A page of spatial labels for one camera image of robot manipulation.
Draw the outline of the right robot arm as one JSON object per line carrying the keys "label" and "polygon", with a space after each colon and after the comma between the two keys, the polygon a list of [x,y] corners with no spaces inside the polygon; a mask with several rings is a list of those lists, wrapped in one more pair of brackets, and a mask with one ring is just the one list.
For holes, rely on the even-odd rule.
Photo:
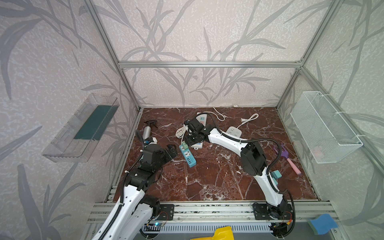
{"label": "right robot arm", "polygon": [[243,170],[254,177],[264,193],[269,215],[278,218],[288,209],[288,201],[284,197],[271,176],[271,167],[277,163],[281,157],[282,149],[278,147],[276,159],[267,165],[266,155],[259,142],[270,141],[278,145],[274,139],[241,139],[233,137],[221,131],[217,125],[207,124],[204,126],[197,119],[186,120],[186,144],[192,146],[200,142],[209,142],[226,148],[241,158]]}

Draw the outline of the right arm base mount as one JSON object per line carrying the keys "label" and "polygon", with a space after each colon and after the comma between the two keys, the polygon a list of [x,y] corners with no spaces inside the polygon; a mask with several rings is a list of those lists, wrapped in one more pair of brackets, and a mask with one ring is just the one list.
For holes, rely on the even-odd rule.
{"label": "right arm base mount", "polygon": [[292,218],[291,215],[294,212],[291,204],[287,205],[287,208],[282,215],[272,214],[272,210],[269,208],[268,204],[265,203],[253,203],[252,209],[255,220],[260,221],[288,221]]}

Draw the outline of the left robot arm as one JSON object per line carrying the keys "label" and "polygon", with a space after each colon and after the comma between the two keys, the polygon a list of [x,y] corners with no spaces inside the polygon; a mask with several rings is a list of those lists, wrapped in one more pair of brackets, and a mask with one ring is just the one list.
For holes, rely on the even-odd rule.
{"label": "left robot arm", "polygon": [[120,197],[94,240],[132,240],[145,223],[159,216],[159,199],[146,192],[158,171],[177,155],[176,145],[169,144],[164,149],[150,143],[143,148],[137,163],[126,173]]}

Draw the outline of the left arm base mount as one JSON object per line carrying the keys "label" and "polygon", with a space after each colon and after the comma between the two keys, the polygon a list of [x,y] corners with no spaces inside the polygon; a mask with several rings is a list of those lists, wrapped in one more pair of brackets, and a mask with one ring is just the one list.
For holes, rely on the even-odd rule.
{"label": "left arm base mount", "polygon": [[172,221],[175,213],[174,204],[160,204],[155,206],[150,221]]}

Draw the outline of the teal power strip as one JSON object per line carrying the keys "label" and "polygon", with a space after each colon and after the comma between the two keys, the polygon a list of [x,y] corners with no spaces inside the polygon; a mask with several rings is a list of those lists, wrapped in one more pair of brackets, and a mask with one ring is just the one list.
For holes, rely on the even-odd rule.
{"label": "teal power strip", "polygon": [[183,146],[182,146],[182,143],[181,145],[179,146],[180,150],[181,150],[181,153],[182,155],[184,156],[188,166],[190,168],[194,167],[197,162],[196,162],[196,159],[194,158],[194,156],[192,155],[192,152],[190,151],[190,149],[184,149]]}

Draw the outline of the green plug adapter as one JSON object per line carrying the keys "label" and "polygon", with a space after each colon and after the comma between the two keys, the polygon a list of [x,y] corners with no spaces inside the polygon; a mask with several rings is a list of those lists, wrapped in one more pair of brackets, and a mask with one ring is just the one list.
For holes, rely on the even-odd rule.
{"label": "green plug adapter", "polygon": [[188,149],[189,148],[188,144],[186,142],[184,142],[184,141],[182,142],[182,146],[183,146],[184,149]]}

